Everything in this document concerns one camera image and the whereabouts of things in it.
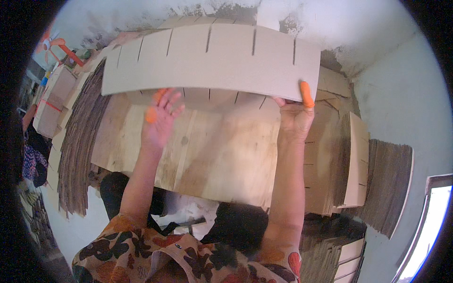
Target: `hand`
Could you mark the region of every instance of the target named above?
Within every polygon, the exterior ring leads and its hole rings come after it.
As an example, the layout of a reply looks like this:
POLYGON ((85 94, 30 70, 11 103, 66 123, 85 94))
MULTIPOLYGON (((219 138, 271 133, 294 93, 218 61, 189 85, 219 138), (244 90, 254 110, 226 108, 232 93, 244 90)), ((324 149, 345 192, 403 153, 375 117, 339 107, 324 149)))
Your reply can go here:
POLYGON ((298 142, 304 142, 314 118, 314 103, 306 82, 300 84, 304 103, 272 97, 280 107, 280 132, 298 142))
POLYGON ((162 151, 173 132, 173 122, 182 111, 184 104, 176 109, 173 104, 181 97, 180 92, 172 94, 174 88, 162 89, 154 96, 154 102, 149 106, 143 121, 141 148, 142 150, 160 150, 162 151))

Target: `patterned clothing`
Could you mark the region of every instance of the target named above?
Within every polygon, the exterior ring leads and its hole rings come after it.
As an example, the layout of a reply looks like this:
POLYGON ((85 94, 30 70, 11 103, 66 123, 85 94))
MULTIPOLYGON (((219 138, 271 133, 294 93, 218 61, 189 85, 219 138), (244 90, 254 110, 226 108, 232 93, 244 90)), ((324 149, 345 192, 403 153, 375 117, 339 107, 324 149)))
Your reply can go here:
POLYGON ((249 261, 226 245, 203 245, 190 234, 164 237, 137 227, 132 218, 115 216, 96 240, 75 255, 76 281, 145 282, 173 259, 190 283, 300 283, 298 247, 286 246, 249 261))
POLYGON ((28 131, 24 133, 24 164, 22 165, 22 176, 29 180, 34 180, 38 176, 36 164, 41 163, 47 168, 46 158, 32 146, 28 145, 28 131))

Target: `woman's left hand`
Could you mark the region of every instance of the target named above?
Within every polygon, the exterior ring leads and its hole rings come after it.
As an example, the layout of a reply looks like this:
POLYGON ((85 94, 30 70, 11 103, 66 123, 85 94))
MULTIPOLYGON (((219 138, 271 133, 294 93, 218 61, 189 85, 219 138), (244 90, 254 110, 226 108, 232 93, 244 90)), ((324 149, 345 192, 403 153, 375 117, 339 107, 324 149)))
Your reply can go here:
POLYGON ((159 90, 154 96, 155 100, 149 106, 145 114, 141 134, 142 150, 163 150, 173 131, 174 119, 184 110, 184 104, 173 109, 181 97, 180 92, 174 92, 174 88, 159 90))

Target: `woman's right hand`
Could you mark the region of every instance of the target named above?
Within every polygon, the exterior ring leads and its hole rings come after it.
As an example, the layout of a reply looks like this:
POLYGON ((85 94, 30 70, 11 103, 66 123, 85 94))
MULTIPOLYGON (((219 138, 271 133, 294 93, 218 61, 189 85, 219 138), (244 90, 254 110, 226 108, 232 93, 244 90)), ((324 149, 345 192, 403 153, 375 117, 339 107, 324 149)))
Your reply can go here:
POLYGON ((272 97, 280 107, 281 121, 279 136, 284 135, 297 142, 305 142, 314 118, 314 102, 307 82, 300 83, 301 102, 272 97))

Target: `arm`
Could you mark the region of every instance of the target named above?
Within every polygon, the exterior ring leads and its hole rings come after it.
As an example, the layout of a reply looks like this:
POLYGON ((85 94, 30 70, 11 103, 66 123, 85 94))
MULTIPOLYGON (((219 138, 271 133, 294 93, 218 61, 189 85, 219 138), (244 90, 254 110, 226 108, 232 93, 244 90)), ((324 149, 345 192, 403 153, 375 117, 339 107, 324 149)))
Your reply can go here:
POLYGON ((314 118, 314 103, 308 84, 305 85, 301 85, 304 105, 274 98, 280 107, 281 122, 274 190, 269 223, 261 243, 262 253, 278 246, 299 247, 305 212, 305 139, 314 118))
POLYGON ((146 227, 162 151, 172 134, 174 119, 184 110, 184 105, 181 105, 172 111, 173 104, 181 96, 179 92, 172 96, 172 92, 173 89, 167 90, 162 98, 151 106, 155 109, 155 121, 143 121, 139 157, 121 200, 120 213, 129 215, 143 228, 146 227))
POLYGON ((33 118, 35 112, 36 104, 32 104, 28 109, 27 113, 25 113, 25 116, 22 118, 22 130, 24 131, 24 133, 27 130, 28 125, 30 124, 31 119, 33 118))

